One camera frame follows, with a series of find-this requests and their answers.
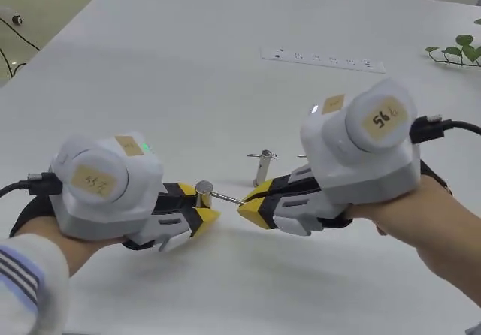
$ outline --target skin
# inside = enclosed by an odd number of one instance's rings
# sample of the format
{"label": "skin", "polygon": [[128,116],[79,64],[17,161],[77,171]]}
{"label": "skin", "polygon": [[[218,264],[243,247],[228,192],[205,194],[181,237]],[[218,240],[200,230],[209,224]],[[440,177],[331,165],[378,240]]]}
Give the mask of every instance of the skin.
{"label": "skin", "polygon": [[123,241],[114,239],[88,242],[66,237],[60,232],[55,217],[32,219],[18,230],[16,236],[21,234],[37,234],[55,243],[67,260],[70,276],[73,276],[98,250]]}
{"label": "skin", "polygon": [[[429,270],[481,306],[481,219],[438,182],[423,176],[417,190],[383,204],[353,206],[348,217],[372,221],[380,234],[411,245]],[[65,255],[71,276],[98,250],[122,242],[65,237],[53,217],[33,219],[17,234],[37,234],[53,241]]]}

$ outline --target metal pin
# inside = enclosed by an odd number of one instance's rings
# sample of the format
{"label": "metal pin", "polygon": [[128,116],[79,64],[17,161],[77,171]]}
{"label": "metal pin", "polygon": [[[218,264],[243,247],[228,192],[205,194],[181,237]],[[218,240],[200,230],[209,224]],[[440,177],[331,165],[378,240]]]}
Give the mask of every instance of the metal pin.
{"label": "metal pin", "polygon": [[443,115],[433,115],[427,117],[428,122],[440,122],[443,120]]}
{"label": "metal pin", "polygon": [[250,153],[247,157],[257,157],[259,158],[259,166],[257,167],[257,174],[256,178],[253,181],[254,187],[259,186],[263,183],[268,175],[269,164],[271,163],[272,159],[276,159],[277,155],[272,153],[268,149],[262,150],[260,155],[256,155],[255,153]]}
{"label": "metal pin", "polygon": [[213,191],[213,185],[209,181],[202,180],[195,185],[197,198],[195,199],[195,207],[210,207],[212,205],[212,198],[219,198],[224,201],[233,202],[237,205],[244,205],[245,202],[237,198],[219,194]]}

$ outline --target plant stem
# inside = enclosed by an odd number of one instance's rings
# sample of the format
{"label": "plant stem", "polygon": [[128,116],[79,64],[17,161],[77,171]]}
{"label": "plant stem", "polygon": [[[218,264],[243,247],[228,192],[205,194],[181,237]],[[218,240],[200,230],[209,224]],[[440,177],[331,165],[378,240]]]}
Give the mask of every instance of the plant stem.
{"label": "plant stem", "polygon": [[444,58],[446,59],[446,61],[443,61],[441,59],[435,59],[431,53],[428,53],[429,57],[431,57],[431,59],[436,62],[436,63],[446,63],[447,65],[458,65],[458,66],[461,66],[461,67],[464,67],[464,66],[468,66],[468,67],[481,67],[481,63],[479,63],[479,61],[476,59],[476,64],[470,64],[470,63],[464,63],[462,58],[461,58],[461,62],[453,62],[453,61],[450,61],[446,54],[444,53]]}

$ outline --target power strip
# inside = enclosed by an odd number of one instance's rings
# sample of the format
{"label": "power strip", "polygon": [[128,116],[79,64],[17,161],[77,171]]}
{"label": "power strip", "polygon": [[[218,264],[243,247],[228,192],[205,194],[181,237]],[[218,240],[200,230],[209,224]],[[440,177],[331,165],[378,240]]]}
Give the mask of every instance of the power strip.
{"label": "power strip", "polygon": [[386,69],[380,61],[370,59],[342,59],[336,56],[326,56],[314,52],[299,52],[283,48],[261,48],[261,57],[273,61],[304,63],[306,65],[343,68],[346,70],[376,72],[385,74]]}

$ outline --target white sleeve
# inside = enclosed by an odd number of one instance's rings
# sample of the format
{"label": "white sleeve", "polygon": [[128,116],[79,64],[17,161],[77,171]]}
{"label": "white sleeve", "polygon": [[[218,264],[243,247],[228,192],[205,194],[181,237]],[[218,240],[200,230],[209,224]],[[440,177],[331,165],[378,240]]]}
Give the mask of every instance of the white sleeve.
{"label": "white sleeve", "polygon": [[68,265],[57,245],[25,234],[0,241],[0,334],[60,335]]}

